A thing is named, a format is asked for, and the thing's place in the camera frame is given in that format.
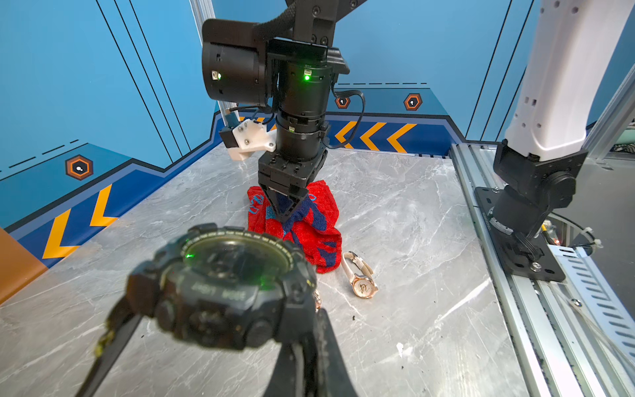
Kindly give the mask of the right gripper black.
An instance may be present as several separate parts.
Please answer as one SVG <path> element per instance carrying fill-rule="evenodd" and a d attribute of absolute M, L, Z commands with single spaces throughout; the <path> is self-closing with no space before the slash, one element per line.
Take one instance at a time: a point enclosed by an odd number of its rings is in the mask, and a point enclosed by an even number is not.
<path fill-rule="evenodd" d="M 297 222 L 310 210 L 309 184 L 327 159 L 330 125 L 324 115 L 275 114 L 276 149 L 258 161 L 258 183 L 281 223 Z"/>

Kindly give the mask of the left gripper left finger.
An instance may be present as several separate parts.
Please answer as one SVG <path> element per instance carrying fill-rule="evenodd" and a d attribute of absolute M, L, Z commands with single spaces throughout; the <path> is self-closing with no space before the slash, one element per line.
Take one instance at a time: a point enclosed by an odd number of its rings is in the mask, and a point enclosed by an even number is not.
<path fill-rule="evenodd" d="M 304 396 L 304 350 L 300 343 L 283 344 L 264 397 Z"/>

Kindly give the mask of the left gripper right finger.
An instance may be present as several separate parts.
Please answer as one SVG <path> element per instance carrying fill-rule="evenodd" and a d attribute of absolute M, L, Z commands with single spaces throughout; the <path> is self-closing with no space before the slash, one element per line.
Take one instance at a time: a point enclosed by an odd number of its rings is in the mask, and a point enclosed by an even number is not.
<path fill-rule="evenodd" d="M 316 396 L 357 396 L 325 309 L 317 312 L 314 341 Z"/>

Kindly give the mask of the red and blue cloth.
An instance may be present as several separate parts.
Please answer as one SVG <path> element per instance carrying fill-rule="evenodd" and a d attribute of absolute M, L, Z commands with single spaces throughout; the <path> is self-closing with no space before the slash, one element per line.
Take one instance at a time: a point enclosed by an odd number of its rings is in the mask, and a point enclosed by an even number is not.
<path fill-rule="evenodd" d="M 335 271 L 340 266 L 342 235 L 336 228 L 339 208 L 325 181 L 311 183 L 304 201 L 283 223 L 276 218 L 262 188 L 252 186 L 247 196 L 249 231 L 294 243 L 319 274 Z"/>

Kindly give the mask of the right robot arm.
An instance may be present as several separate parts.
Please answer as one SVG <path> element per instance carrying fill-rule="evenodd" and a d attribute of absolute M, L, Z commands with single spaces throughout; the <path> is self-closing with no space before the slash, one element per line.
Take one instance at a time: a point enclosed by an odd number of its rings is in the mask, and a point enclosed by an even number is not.
<path fill-rule="evenodd" d="M 500 233 L 534 237 L 565 208 L 585 160 L 585 123 L 633 10 L 631 1 L 544 1 L 514 117 L 494 171 L 506 183 L 489 216 Z M 281 137 L 326 134 L 327 99 L 349 73 L 332 44 L 357 1 L 290 1 L 262 23 L 203 23 L 203 81 L 212 99 L 275 115 Z"/>

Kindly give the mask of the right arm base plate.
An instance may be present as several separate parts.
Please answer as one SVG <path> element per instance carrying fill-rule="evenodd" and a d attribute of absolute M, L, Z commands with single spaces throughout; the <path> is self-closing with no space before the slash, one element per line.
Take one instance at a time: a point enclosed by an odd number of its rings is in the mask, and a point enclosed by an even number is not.
<path fill-rule="evenodd" d="M 547 282 L 566 279 L 565 272 L 543 237 L 523 238 L 521 235 L 519 238 L 516 233 L 504 232 L 493 222 L 493 208 L 503 190 L 476 187 L 474 193 L 496 256 L 506 274 Z"/>

